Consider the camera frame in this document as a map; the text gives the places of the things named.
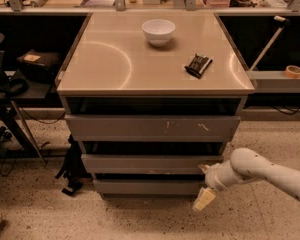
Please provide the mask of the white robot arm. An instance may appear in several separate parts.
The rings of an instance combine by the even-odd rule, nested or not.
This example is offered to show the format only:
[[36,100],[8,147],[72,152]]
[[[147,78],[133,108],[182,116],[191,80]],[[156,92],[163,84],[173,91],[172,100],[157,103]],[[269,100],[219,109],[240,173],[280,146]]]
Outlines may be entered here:
[[195,211],[203,210],[218,192],[256,180],[264,180],[300,202],[300,171],[275,164],[251,149],[238,148],[227,161],[199,168],[205,175],[205,187],[194,201]]

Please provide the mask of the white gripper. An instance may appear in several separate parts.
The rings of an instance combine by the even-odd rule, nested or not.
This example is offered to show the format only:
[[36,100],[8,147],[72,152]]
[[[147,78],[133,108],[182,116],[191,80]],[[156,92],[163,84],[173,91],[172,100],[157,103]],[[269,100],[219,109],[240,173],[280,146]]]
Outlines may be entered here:
[[214,165],[199,164],[198,167],[205,174],[205,184],[209,188],[201,188],[193,204],[194,211],[202,211],[216,197],[215,191],[223,191],[238,182],[236,172],[229,161]]

